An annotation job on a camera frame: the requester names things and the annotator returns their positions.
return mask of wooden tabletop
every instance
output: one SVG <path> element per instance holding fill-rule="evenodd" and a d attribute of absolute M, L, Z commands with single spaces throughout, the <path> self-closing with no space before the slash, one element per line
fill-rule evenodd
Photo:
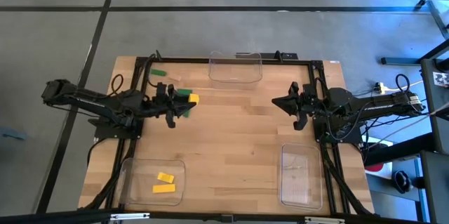
<path fill-rule="evenodd" d="M 112 76 L 122 74 L 122 90 L 130 86 L 135 57 L 118 57 Z M 345 87 L 339 62 L 324 61 L 329 87 Z M 306 214 L 301 209 L 282 205 L 279 199 L 279 160 L 281 147 L 299 143 L 319 148 L 311 120 L 302 131 L 293 130 L 294 117 L 275 107 L 271 99 L 287 95 L 292 81 L 309 83 L 307 67 L 263 65 L 263 78 L 254 90 L 229 90 L 211 87 L 207 64 L 154 63 L 167 77 L 152 75 L 152 83 L 162 81 L 176 88 L 199 94 L 199 104 L 188 118 L 176 119 L 169 129 L 164 118 L 146 119 L 139 139 L 136 159 L 178 159 L 185 163 L 185 191 L 177 206 L 129 204 L 130 211 L 192 213 Z M 154 95 L 148 88 L 147 95 Z M 110 177 L 117 141 L 106 140 L 92 152 L 79 206 L 85 206 Z M 344 178 L 356 197 L 373 212 L 363 162 L 351 145 L 340 144 Z M 322 179 L 323 206 L 314 215 L 328 215 L 326 184 Z M 334 181 L 337 208 L 340 195 Z M 140 190 L 151 197 L 151 186 Z"/>

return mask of floor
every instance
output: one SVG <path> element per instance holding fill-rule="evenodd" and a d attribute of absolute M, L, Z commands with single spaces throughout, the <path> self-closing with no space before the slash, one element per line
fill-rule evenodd
<path fill-rule="evenodd" d="M 384 56 L 420 57 L 444 38 L 429 11 L 399 11 L 419 0 L 112 0 L 111 6 L 356 6 L 363 12 L 109 12 L 86 88 L 106 91 L 115 57 L 201 56 L 211 51 L 275 50 L 301 59 L 339 60 L 347 88 L 369 90 L 376 81 L 395 88 L 394 77 L 420 80 L 418 67 L 382 66 Z M 32 213 L 51 165 L 66 112 L 42 104 L 46 81 L 77 82 L 89 53 L 100 12 L 6 12 L 2 6 L 103 6 L 105 0 L 0 0 L 0 125 L 27 134 L 0 140 L 0 216 Z M 376 9 L 388 7 L 387 12 Z M 438 7 L 444 21 L 444 6 Z M 422 85 L 412 90 L 425 98 Z M 410 121 L 370 131 L 382 138 Z M 390 138 L 401 142 L 430 131 L 428 121 Z M 76 117 L 49 211 L 73 210 L 86 172 L 93 127 Z M 385 207 L 390 198 L 373 193 L 376 212 L 404 217 Z M 395 200 L 402 205 L 410 202 Z M 169 220 L 158 220 L 160 223 Z"/>

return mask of clear plastic bin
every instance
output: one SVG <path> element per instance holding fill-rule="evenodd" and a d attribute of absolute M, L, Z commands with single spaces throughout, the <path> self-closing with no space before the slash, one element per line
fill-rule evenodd
<path fill-rule="evenodd" d="M 153 193 L 153 185 L 167 185 L 157 179 L 159 172 L 175 176 L 176 191 Z M 119 204 L 175 206 L 185 188 L 185 165 L 180 160 L 133 159 L 123 161 L 115 192 Z"/>
<path fill-rule="evenodd" d="M 262 79 L 259 53 L 223 55 L 213 51 L 209 57 L 209 78 L 213 88 L 254 89 Z"/>
<path fill-rule="evenodd" d="M 295 143 L 282 146 L 280 177 L 282 204 L 309 211 L 323 206 L 321 156 L 317 148 Z"/>

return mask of green block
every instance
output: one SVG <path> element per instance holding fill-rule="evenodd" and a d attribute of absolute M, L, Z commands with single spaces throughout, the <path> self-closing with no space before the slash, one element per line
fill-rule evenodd
<path fill-rule="evenodd" d="M 164 77 L 167 75 L 167 72 L 164 72 L 163 70 L 155 70 L 155 69 L 152 69 L 150 73 L 155 74 L 156 76 L 161 76 L 161 77 Z"/>
<path fill-rule="evenodd" d="M 178 89 L 177 92 L 181 95 L 190 95 L 190 93 L 193 93 L 193 91 L 189 90 L 189 89 Z M 188 118 L 189 115 L 190 115 L 190 110 L 185 112 L 182 116 Z"/>

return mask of yellow block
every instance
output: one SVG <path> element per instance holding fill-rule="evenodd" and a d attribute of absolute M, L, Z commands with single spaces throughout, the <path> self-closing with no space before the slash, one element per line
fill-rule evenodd
<path fill-rule="evenodd" d="M 199 95 L 195 93 L 190 93 L 189 102 L 195 102 L 197 105 L 199 103 Z"/>
<path fill-rule="evenodd" d="M 153 185 L 153 193 L 164 193 L 176 191 L 175 184 L 171 185 Z"/>
<path fill-rule="evenodd" d="M 163 172 L 159 172 L 159 174 L 157 174 L 157 179 L 163 182 L 167 182 L 167 183 L 173 183 L 173 180 L 175 179 L 175 176 L 173 175 L 168 175 L 165 174 Z"/>

